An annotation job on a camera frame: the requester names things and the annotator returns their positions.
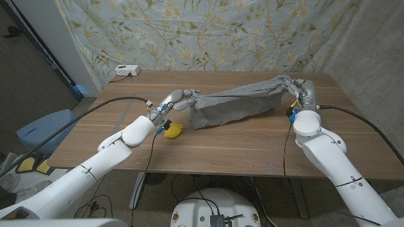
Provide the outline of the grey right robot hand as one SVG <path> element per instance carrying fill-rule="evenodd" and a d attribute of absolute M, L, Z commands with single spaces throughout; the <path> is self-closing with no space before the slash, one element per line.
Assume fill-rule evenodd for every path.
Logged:
<path fill-rule="evenodd" d="M 316 92 L 311 80 L 291 79 L 284 76 L 282 81 L 288 92 L 296 97 L 304 110 L 317 110 Z"/>

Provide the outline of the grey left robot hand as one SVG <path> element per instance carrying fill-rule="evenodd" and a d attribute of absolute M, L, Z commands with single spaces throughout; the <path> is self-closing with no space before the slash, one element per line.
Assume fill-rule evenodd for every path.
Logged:
<path fill-rule="evenodd" d="M 181 111 L 194 104 L 200 92 L 197 89 L 175 90 L 167 95 L 156 107 L 152 104 L 149 105 L 150 113 L 148 118 L 157 126 L 164 121 L 165 116 L 171 110 Z"/>

